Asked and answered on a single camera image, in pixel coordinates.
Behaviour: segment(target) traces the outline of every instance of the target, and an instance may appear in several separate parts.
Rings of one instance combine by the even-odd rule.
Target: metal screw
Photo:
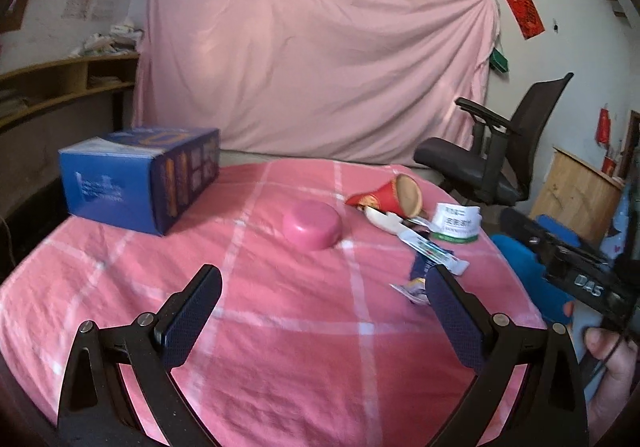
[[[494,315],[494,322],[498,326],[507,326],[509,324],[509,318],[504,313],[497,313]]]
[[[136,322],[140,326],[148,326],[153,321],[154,321],[154,315],[152,313],[143,313],[143,314],[139,315],[138,319],[136,320]]]
[[[84,321],[80,328],[78,328],[80,333],[90,332],[94,328],[94,323],[92,321]]]
[[[551,328],[553,328],[553,331],[556,332],[558,335],[564,335],[566,333],[566,328],[564,327],[563,324],[560,324],[559,322],[554,322],[554,325],[551,326]]]

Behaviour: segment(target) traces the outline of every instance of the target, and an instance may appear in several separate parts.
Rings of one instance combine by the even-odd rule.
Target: blue gripper pad
[[[443,277],[447,274],[449,276],[448,283]],[[424,289],[458,360],[463,366],[470,367],[476,372],[476,375],[479,375],[485,362],[486,335],[491,335],[491,330],[490,327],[483,326],[485,328],[483,333],[465,306],[469,303],[476,306],[470,299],[473,298],[480,307],[475,308],[475,310],[479,310],[479,317],[485,317],[482,315],[482,311],[486,314],[486,318],[490,318],[490,315],[475,296],[462,290],[458,281],[442,265],[429,269],[425,276]]]
[[[165,369],[182,366],[222,294],[222,275],[204,265],[184,290],[174,293],[158,312],[154,337]]]

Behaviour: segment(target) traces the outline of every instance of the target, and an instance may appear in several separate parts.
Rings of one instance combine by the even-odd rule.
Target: cable
[[[606,364],[609,362],[610,358],[613,356],[613,354],[618,349],[618,346],[620,346],[620,344],[622,344],[623,338],[624,338],[624,335],[621,333],[620,336],[618,337],[618,340],[616,341],[615,345],[613,346],[613,348],[611,348],[611,351],[607,354],[606,357],[604,357],[604,360],[602,360],[602,361],[600,361],[598,363],[596,368],[593,370],[593,373],[591,374],[591,377],[589,377],[589,382],[587,382],[584,385],[584,387],[587,387],[587,385],[589,385],[591,383],[591,381],[593,379],[595,379],[600,374],[600,372],[604,369]]]
[[[2,218],[1,215],[0,215],[0,220],[2,220],[2,223],[4,223],[4,228],[6,229],[6,239],[9,245],[9,260],[11,261],[12,266],[15,268],[17,267],[17,264],[15,263],[15,257],[14,257],[14,244],[11,240],[11,229],[9,229],[9,225],[4,220],[4,218]]]

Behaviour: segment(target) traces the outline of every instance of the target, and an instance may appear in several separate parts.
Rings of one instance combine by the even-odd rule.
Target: office chair
[[[447,192],[455,189],[468,200],[514,206],[528,199],[540,135],[573,76],[568,73],[563,79],[532,85],[511,120],[460,97],[456,104],[474,119],[471,149],[467,151],[442,138],[428,138],[416,148],[414,160],[440,171],[445,178],[440,187]],[[491,140],[484,157],[482,143],[487,126]],[[516,186],[502,173],[505,158],[515,173]]]

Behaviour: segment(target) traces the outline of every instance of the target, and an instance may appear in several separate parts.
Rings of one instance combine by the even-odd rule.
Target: chair seat
[[[463,182],[479,189],[482,183],[485,160],[460,146],[441,138],[428,138],[414,153],[418,164],[440,171],[452,182]],[[523,199],[522,193],[500,173],[495,203],[513,206]]]

